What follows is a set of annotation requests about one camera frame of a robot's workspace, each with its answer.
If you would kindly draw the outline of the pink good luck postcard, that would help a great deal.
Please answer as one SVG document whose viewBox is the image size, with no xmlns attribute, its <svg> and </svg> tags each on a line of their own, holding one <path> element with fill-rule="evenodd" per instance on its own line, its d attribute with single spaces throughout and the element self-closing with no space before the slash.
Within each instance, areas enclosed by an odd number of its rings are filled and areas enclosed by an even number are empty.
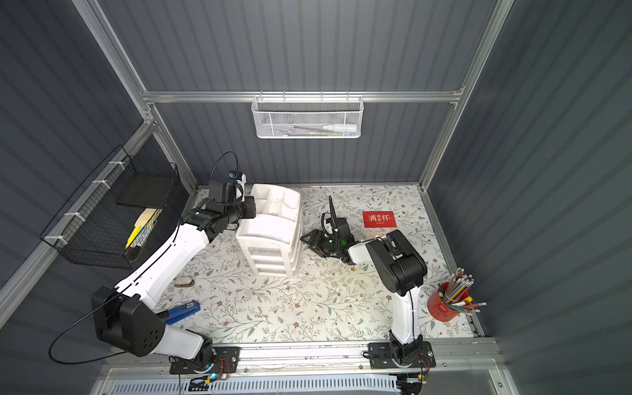
<svg viewBox="0 0 632 395">
<path fill-rule="evenodd" d="M 380 238 L 383 236 L 383 232 L 381 230 L 376 230 L 375 232 L 367 232 L 365 234 L 365 240 L 373 240 L 375 238 Z"/>
</svg>

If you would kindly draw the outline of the red postcard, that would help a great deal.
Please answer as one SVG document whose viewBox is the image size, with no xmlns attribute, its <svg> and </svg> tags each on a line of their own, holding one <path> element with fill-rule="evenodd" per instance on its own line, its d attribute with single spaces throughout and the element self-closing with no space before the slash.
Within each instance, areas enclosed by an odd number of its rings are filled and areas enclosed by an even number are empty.
<svg viewBox="0 0 632 395">
<path fill-rule="evenodd" d="M 366 229 L 396 228 L 397 221 L 393 212 L 362 212 Z"/>
</svg>

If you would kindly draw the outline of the white plastic drawer organizer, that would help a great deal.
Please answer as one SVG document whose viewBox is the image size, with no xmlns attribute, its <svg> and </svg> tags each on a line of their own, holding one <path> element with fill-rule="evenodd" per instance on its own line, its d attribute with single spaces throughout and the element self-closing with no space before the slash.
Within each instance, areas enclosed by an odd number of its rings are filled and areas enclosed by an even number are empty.
<svg viewBox="0 0 632 395">
<path fill-rule="evenodd" d="M 256 217 L 240 221 L 236 239 L 257 276 L 296 275 L 301 255 L 301 194 L 274 184 L 254 184 Z"/>
</svg>

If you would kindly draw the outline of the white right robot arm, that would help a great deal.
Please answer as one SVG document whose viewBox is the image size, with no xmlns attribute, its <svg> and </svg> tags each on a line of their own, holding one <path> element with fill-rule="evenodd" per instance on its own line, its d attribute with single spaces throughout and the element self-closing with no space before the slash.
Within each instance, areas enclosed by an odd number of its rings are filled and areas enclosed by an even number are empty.
<svg viewBox="0 0 632 395">
<path fill-rule="evenodd" d="M 423 335 L 418 329 L 417 308 L 428 269 L 426 261 L 401 230 L 357 241 L 346 218 L 324 214 L 321 227 L 302 235 L 301 242 L 321 258 L 336 258 L 349 266 L 374 267 L 382 284 L 393 295 L 390 342 L 403 350 L 421 346 Z"/>
</svg>

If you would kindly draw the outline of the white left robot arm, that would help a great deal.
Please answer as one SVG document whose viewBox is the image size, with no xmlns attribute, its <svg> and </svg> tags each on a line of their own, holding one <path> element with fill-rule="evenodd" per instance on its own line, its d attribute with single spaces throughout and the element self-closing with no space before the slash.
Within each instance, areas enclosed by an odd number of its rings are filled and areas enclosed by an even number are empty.
<svg viewBox="0 0 632 395">
<path fill-rule="evenodd" d="M 166 324 L 153 309 L 183 267 L 230 225 L 253 219 L 253 197 L 245 195 L 246 177 L 230 172 L 225 182 L 212 181 L 208 196 L 179 222 L 173 235 L 148 260 L 114 288 L 92 296 L 99 340 L 133 354 L 157 354 L 189 360 L 199 367 L 215 359 L 212 340 Z"/>
</svg>

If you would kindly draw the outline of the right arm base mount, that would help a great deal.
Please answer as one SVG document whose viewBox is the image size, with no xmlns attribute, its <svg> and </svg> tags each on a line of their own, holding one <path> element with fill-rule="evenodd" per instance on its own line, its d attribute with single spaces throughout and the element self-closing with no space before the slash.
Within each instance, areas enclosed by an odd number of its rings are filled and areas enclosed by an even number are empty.
<svg viewBox="0 0 632 395">
<path fill-rule="evenodd" d="M 436 367 L 435 355 L 429 342 L 400 345 L 392 342 L 372 342 L 362 353 L 372 369 L 422 369 Z"/>
</svg>

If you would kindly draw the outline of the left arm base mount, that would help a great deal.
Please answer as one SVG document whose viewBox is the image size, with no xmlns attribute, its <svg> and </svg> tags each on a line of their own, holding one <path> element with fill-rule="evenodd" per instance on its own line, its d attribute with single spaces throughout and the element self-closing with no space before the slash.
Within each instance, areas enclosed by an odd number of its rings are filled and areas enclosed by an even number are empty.
<svg viewBox="0 0 632 395">
<path fill-rule="evenodd" d="M 229 375 L 236 372 L 240 347 L 206 347 L 192 360 L 170 358 L 171 375 Z"/>
</svg>

